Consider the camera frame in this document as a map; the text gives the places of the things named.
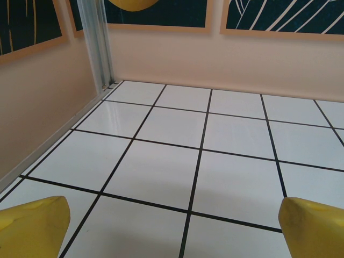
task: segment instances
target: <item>glossy floor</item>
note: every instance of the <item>glossy floor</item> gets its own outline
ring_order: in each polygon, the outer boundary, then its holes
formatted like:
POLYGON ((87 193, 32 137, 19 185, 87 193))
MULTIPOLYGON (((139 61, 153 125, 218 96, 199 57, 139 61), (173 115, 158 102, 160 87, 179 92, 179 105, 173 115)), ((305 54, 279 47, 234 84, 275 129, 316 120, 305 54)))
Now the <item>glossy floor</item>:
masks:
POLYGON ((126 81, 1 195, 68 200, 60 257, 290 257, 284 196, 344 208, 344 103, 126 81))

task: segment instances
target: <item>yellow object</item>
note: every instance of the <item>yellow object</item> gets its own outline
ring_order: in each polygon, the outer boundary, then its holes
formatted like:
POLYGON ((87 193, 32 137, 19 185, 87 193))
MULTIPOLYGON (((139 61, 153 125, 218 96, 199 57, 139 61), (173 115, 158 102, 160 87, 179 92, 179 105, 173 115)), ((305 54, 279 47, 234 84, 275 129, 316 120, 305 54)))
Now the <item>yellow object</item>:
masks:
POLYGON ((63 196, 0 211, 0 257, 57 258, 69 221, 63 196))
POLYGON ((159 0, 109 0, 115 6, 129 11, 129 12, 137 12, 147 9, 155 4, 159 0))
POLYGON ((344 210, 284 198, 278 218, 293 258, 344 257, 344 210))

